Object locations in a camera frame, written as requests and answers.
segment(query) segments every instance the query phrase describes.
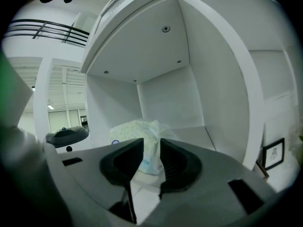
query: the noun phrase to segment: framed picture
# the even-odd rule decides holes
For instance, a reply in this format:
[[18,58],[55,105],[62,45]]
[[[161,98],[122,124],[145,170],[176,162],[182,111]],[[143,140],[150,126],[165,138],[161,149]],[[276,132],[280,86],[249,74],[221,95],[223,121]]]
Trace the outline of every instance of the framed picture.
[[263,147],[262,165],[265,170],[269,170],[284,161],[284,138]]
[[259,177],[263,178],[265,181],[269,178],[269,175],[265,168],[257,161],[252,169]]

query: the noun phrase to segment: railing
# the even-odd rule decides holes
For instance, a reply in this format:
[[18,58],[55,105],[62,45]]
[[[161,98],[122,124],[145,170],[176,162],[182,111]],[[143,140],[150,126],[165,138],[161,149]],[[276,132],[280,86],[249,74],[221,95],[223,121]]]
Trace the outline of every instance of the railing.
[[32,36],[33,39],[46,37],[62,40],[63,43],[68,42],[69,44],[85,46],[87,39],[89,38],[89,33],[81,29],[51,21],[39,19],[17,19],[10,23],[4,38],[12,36]]

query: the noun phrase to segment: black rubber slot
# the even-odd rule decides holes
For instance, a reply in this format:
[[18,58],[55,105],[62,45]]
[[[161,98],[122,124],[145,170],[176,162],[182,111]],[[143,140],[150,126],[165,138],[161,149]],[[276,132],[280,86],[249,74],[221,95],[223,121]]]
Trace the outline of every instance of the black rubber slot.
[[137,223],[130,186],[125,188],[122,200],[112,206],[109,211],[129,222]]
[[62,163],[65,166],[69,166],[69,165],[73,165],[73,164],[76,164],[76,163],[81,162],[81,161],[83,161],[81,158],[76,157],[76,158],[64,160],[64,161],[62,161]]
[[185,191],[201,174],[200,159],[166,139],[161,139],[160,145],[160,159],[164,165],[166,178],[166,181],[161,184],[160,196],[166,192]]
[[143,160],[144,141],[138,139],[100,161],[100,171],[113,185],[128,187]]
[[243,180],[233,180],[228,183],[247,214],[260,208],[264,202],[247,186]]
[[109,211],[119,217],[136,224],[136,214],[130,181],[143,160],[144,141],[138,139],[123,148],[116,150],[100,161],[100,171],[113,185],[125,187],[122,200],[112,206]]

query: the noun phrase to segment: white wall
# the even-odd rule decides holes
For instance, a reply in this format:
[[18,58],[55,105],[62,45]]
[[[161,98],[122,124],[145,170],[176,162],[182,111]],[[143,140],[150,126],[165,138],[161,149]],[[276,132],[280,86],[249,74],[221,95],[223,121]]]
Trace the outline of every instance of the white wall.
[[91,17],[83,13],[79,13],[76,17],[73,27],[91,32],[97,17]]
[[84,49],[70,44],[56,43],[49,39],[47,43],[42,40],[29,38],[5,38],[2,40],[2,49],[5,56],[10,58],[24,57],[43,58],[50,57],[55,64],[64,64],[80,68]]
[[195,77],[189,66],[138,85],[142,115],[171,128],[202,126],[203,113]]
[[264,99],[292,92],[294,83],[283,51],[250,51],[263,89]]
[[36,135],[33,113],[23,113],[18,123],[18,128]]
[[110,129],[142,118],[137,86],[86,75],[86,113],[92,141],[108,145]]
[[285,138],[286,150],[298,141],[299,108],[295,82],[283,51],[250,51],[265,101],[265,144]]
[[63,127],[68,128],[66,111],[49,112],[48,117],[52,133],[55,133]]
[[71,127],[81,126],[78,116],[78,110],[69,110]]
[[264,124],[262,89],[253,60],[237,33],[211,7],[200,0],[179,3],[205,127],[217,151],[252,169]]
[[40,19],[47,20],[59,24],[71,26],[75,21],[77,13],[66,11],[63,9],[51,8],[41,5],[26,5],[22,7],[15,15],[16,19]]
[[303,118],[303,50],[299,43],[286,49],[286,55],[294,71],[294,79],[297,89],[300,117]]
[[86,116],[86,110],[85,109],[79,109],[80,116]]

